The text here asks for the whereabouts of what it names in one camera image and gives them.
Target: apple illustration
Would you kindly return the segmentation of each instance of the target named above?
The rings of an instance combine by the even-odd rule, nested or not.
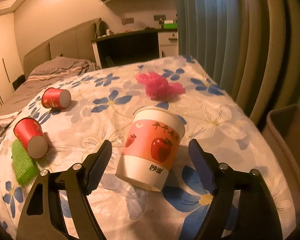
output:
[[[156,138],[152,141],[151,144],[151,156],[156,161],[159,161],[160,163],[164,163],[170,153],[171,153],[171,141],[168,140],[168,138]]]
[[[128,148],[134,142],[135,138],[136,138],[135,134],[130,135],[126,140],[125,147]]]

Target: metal screw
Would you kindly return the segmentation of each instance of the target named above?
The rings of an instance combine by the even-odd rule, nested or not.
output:
[[[41,176],[46,176],[48,174],[48,170],[42,170],[40,171]]]
[[[82,165],[80,163],[76,163],[75,165],[72,166],[72,169],[74,169],[75,171],[80,170],[82,167]]]
[[[226,163],[220,163],[219,164],[219,168],[222,169],[222,170],[226,170],[226,169],[228,169],[228,167],[229,166]]]
[[[251,172],[255,176],[258,176],[260,174],[260,171],[258,171],[257,169],[252,169]]]

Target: plastic bin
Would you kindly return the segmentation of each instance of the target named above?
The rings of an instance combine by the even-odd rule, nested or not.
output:
[[[300,221],[300,107],[296,104],[272,110],[262,132],[287,180]]]

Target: floral bedsheet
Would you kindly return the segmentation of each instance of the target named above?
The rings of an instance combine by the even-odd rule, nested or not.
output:
[[[135,79],[137,73],[149,71],[181,82],[186,93],[174,102],[151,101]],[[112,142],[111,160],[98,188],[88,196],[109,240],[193,239],[212,201],[187,152],[193,138],[235,170],[259,169],[277,206],[284,237],[295,227],[291,194],[274,154],[255,125],[195,60],[168,57],[103,69],[61,80],[52,87],[68,89],[71,105],[62,111],[48,111],[41,106],[41,91],[18,114],[0,143],[0,223],[14,239],[31,185],[20,187],[16,182],[11,159],[16,139],[13,127],[29,115],[39,121],[49,138],[49,151],[38,160],[41,169],[66,170],[96,152],[105,139]],[[168,109],[186,127],[162,192],[131,186],[114,175],[134,113],[142,106]],[[236,192],[224,235],[234,226],[238,197]],[[68,231],[77,236],[65,191],[60,198]]]

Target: upholstered headboard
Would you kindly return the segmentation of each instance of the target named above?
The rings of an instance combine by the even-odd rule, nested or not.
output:
[[[23,58],[26,78],[34,68],[42,63],[54,59],[59,54],[64,57],[88,59],[96,62],[91,40],[97,35],[97,27],[101,18],[77,25],[57,34],[49,40],[28,52]]]

